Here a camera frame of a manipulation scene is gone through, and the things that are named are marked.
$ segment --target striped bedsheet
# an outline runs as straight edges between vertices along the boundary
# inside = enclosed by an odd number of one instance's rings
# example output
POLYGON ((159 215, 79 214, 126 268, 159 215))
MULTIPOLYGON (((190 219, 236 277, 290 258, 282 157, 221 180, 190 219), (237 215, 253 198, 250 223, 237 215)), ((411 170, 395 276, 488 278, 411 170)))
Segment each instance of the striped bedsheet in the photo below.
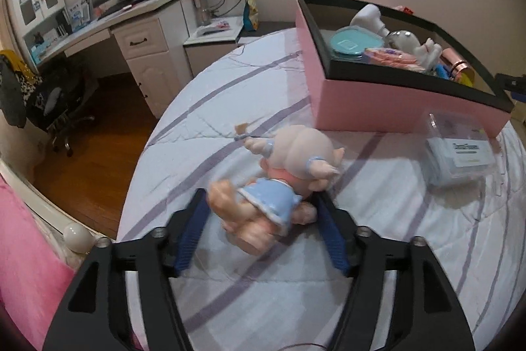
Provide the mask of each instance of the striped bedsheet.
MULTIPOLYGON (((242 122, 259 135, 312 124, 295 29, 238 48, 183 89, 140 157, 117 239, 164 225, 213 180, 241 185, 257 175, 258 157, 233 140, 233 125, 242 122)), ((423 183, 414 136, 327 135, 346 148, 343 173, 330 189, 336 205, 384 237, 426 237, 459 296, 477 350, 484 349, 526 287, 526 158, 511 125, 495 142, 494 176, 433 191, 423 183)), ((394 280, 386 274, 372 349, 387 337, 394 280)), ((172 287, 197 351, 272 351, 326 343, 350 281, 332 268, 315 225, 293 229, 256 259, 230 245, 211 216, 190 269, 172 287)), ((134 273, 127 287, 133 329, 145 346, 134 273)))

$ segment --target drawer handle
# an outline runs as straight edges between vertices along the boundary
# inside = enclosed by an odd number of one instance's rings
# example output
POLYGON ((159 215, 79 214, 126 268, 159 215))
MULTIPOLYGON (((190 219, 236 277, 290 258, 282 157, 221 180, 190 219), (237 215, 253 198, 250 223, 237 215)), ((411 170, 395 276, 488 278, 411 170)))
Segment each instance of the drawer handle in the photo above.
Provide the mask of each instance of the drawer handle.
POLYGON ((135 47, 136 45, 141 45, 144 42, 148 42, 148 39, 144 38, 141 42, 130 42, 130 47, 135 47))

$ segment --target bedsheet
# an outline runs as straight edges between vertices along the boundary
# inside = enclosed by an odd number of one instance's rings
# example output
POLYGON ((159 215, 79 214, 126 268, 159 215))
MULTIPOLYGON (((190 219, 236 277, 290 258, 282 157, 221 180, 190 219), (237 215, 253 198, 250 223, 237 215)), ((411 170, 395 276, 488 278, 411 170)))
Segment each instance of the bedsheet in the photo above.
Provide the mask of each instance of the bedsheet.
MULTIPOLYGON (((258 175, 259 157, 233 140, 233 125, 242 122, 259 135, 312 125, 295 29, 236 49, 183 89, 139 159, 117 240, 164 225, 213 180, 241 185, 258 175)), ((336 206, 384 237, 426 237, 459 296, 477 350, 484 349, 526 287, 526 153, 511 124, 494 142, 499 171, 446 190, 426 188, 414 136, 326 134, 346 148, 342 174, 329 191, 336 206)), ((386 274, 372 349, 387 337, 394 280, 386 274)), ((190 269, 172 287, 197 351, 272 351, 326 344, 350 282, 331 266, 316 225, 293 229, 257 259, 230 245, 212 215, 190 269)), ((127 287, 132 326, 146 346, 136 274, 127 273, 127 287)))

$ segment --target bolt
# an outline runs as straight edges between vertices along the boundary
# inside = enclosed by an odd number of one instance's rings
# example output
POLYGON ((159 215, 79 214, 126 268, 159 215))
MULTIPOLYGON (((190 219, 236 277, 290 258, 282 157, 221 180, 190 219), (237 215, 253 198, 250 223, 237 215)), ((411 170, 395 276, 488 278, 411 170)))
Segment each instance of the bolt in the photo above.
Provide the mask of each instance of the bolt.
POLYGON ((111 240, 108 237, 101 237, 95 241, 95 246, 98 248, 106 248, 111 245, 111 240))
POLYGON ((368 228, 367 226, 360 226, 360 227, 358 228, 358 230, 356 231, 356 234, 357 234, 359 237, 367 238, 367 237, 370 237, 370 236, 371 236, 372 231, 371 231, 371 228, 368 228))
POLYGON ((152 237, 154 238, 162 238, 166 237, 168 235, 168 231, 164 226, 159 226, 158 228, 155 228, 152 231, 152 237))
POLYGON ((427 246, 427 241, 425 240, 425 238, 424 237, 419 237, 418 235, 416 237, 413 237, 412 243, 413 243, 413 245, 415 245, 417 247, 425 247, 425 246, 427 246))

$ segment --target storage box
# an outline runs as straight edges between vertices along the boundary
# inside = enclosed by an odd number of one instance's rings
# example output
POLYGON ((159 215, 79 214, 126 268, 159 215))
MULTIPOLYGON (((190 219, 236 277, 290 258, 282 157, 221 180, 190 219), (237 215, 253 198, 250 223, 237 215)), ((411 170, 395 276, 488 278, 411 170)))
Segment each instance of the storage box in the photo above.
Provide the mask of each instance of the storage box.
POLYGON ((358 0, 298 0, 296 28, 316 128, 412 133, 425 112, 440 108, 472 115, 489 137, 502 130, 511 117, 511 100, 473 54, 430 21, 378 5, 389 30, 408 30, 422 43, 431 38, 443 48, 454 48, 474 68, 475 88, 359 63, 334 52, 328 44, 330 36, 349 26, 365 5, 358 0))

